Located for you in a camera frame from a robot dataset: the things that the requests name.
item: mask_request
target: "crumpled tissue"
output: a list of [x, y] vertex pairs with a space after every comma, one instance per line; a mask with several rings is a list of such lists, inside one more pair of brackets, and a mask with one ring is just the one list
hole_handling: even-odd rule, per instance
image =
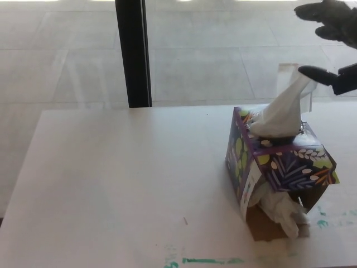
[[294, 202], [287, 192], [274, 192], [268, 182], [262, 183], [252, 194], [248, 207], [258, 204], [274, 222], [280, 223], [285, 234], [292, 239], [299, 235], [297, 224], [308, 224], [305, 208]]
[[[279, 75], [283, 75], [282, 66]], [[317, 82], [297, 71], [298, 65], [291, 64], [293, 70], [285, 90], [268, 106], [257, 111], [249, 124], [250, 132], [264, 138], [282, 138], [296, 136], [301, 126], [301, 99], [311, 94]]]

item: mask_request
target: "white table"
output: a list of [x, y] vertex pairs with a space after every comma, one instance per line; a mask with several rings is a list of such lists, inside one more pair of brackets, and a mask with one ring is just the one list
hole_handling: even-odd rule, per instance
[[318, 202], [326, 216], [311, 211], [311, 236], [297, 241], [254, 242], [242, 222], [224, 164], [232, 112], [44, 112], [0, 229], [0, 267], [357, 265], [357, 103], [313, 105], [308, 121], [341, 184]]

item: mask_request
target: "cardboard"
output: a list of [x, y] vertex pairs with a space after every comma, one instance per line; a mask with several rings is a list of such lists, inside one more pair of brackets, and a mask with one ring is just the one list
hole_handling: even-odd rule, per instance
[[[339, 183], [336, 162], [307, 123], [293, 138], [266, 139], [252, 135], [247, 123], [252, 110], [234, 108], [226, 164], [243, 219], [255, 241], [286, 237], [280, 224], [272, 222], [256, 205], [248, 208], [254, 189], [265, 178], [274, 191], [290, 197], [309, 211], [327, 186]], [[299, 236], [308, 236], [299, 226]]]

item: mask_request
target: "tiled floor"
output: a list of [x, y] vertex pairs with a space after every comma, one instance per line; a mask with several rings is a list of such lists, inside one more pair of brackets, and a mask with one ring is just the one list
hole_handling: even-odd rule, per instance
[[[146, 0], [154, 105], [264, 103], [279, 63], [357, 62], [296, 18], [306, 1]], [[0, 217], [43, 109], [127, 107], [117, 32], [113, 0], [0, 0]]]

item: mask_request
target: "green marker stain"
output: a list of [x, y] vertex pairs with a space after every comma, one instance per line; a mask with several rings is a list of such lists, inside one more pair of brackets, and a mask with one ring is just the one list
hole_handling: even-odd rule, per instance
[[324, 227], [328, 227], [329, 223], [327, 221], [324, 221], [323, 219], [321, 219], [317, 222], [317, 225], [319, 226], [320, 229], [322, 229]]
[[179, 265], [176, 261], [173, 261], [172, 263], [170, 263], [170, 266], [165, 265], [163, 268], [179, 268]]
[[321, 216], [326, 216], [326, 213], [321, 211], [320, 206], [318, 206], [317, 209], [319, 210]]
[[182, 263], [196, 263], [196, 264], [242, 264], [244, 261], [240, 258], [230, 259], [187, 259], [183, 258]]

